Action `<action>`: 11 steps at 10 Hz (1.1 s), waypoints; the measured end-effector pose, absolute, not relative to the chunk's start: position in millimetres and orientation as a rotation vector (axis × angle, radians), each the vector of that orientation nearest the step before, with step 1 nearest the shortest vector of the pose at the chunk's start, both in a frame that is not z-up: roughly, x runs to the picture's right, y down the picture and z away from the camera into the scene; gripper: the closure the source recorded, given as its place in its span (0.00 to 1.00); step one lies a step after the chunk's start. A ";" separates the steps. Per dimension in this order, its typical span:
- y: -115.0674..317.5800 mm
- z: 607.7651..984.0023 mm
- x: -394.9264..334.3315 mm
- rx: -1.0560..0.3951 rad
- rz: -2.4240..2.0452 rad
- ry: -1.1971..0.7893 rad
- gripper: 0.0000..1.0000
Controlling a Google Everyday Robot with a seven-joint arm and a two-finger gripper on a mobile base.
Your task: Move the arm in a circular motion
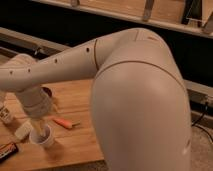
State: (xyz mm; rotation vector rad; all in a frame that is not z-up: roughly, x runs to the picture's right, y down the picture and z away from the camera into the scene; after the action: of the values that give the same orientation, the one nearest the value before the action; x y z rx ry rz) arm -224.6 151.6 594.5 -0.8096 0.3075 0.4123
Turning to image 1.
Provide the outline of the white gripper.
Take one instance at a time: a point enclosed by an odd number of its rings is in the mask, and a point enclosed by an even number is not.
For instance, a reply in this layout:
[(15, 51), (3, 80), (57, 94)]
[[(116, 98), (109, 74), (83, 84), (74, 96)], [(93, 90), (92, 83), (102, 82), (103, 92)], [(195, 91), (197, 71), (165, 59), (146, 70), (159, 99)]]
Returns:
[(21, 103), (22, 109), (30, 118), (41, 118), (47, 115), (52, 107), (51, 98), (41, 86), (32, 87), (21, 92), (16, 92), (15, 96)]

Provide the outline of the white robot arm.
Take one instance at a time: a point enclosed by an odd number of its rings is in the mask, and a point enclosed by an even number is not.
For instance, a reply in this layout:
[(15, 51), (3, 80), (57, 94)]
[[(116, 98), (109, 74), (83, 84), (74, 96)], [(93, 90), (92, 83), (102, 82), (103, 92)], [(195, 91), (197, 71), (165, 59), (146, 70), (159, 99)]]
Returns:
[(92, 79), (91, 115), (109, 171), (190, 171), (191, 112), (182, 75), (166, 42), (132, 28), (40, 61), (19, 54), (0, 66), (0, 90), (41, 117), (45, 83)]

